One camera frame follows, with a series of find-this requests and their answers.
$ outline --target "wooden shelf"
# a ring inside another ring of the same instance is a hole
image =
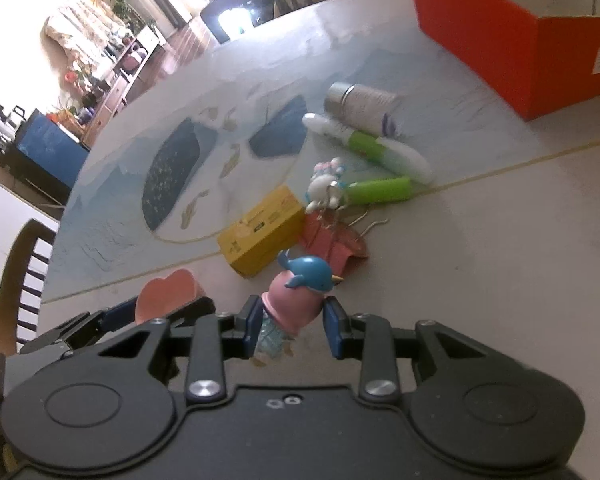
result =
[[[125,59],[125,56],[130,52],[135,43],[139,43],[146,50],[147,54],[144,56],[144,59],[138,68],[136,68],[132,74],[128,74],[122,68],[122,61]],[[131,90],[133,83],[136,81],[136,79],[138,79],[142,69],[149,61],[151,54],[156,48],[158,48],[159,45],[160,39],[154,34],[151,28],[145,27],[138,32],[136,37],[133,38],[133,40],[122,51],[122,54],[111,69],[111,72],[116,73],[117,77],[107,94],[98,104],[95,114],[93,115],[93,119],[89,122],[86,133],[80,141],[87,149],[91,149],[93,143],[98,137],[98,134],[113,118],[117,111],[120,110],[120,105],[123,103],[126,94],[128,94],[129,90]]]

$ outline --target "figurine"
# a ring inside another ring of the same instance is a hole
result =
[[[301,256],[290,260],[288,251],[278,254],[285,269],[262,294],[264,318],[253,363],[264,366],[259,356],[277,359],[284,351],[292,355],[290,342],[311,323],[322,310],[322,300],[342,278],[331,273],[331,267],[317,256]]]
[[[305,212],[311,214],[317,209],[337,209],[344,195],[340,178],[344,174],[344,166],[338,157],[331,162],[316,164],[311,182],[306,190],[309,205]]]

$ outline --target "red cardboard box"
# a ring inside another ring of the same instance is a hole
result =
[[[529,120],[600,95],[600,0],[414,0],[421,30]]]

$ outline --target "metal can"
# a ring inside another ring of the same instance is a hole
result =
[[[394,138],[397,127],[392,112],[400,96],[364,85],[336,82],[327,91],[324,110],[348,124],[376,137]]]

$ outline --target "dark blue oval pattern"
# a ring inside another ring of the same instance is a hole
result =
[[[253,155],[272,158],[300,153],[306,139],[306,128],[302,124],[305,113],[306,101],[297,95],[249,139]]]
[[[218,132],[187,118],[164,141],[146,174],[142,192],[142,214],[151,231],[167,218],[216,140]]]

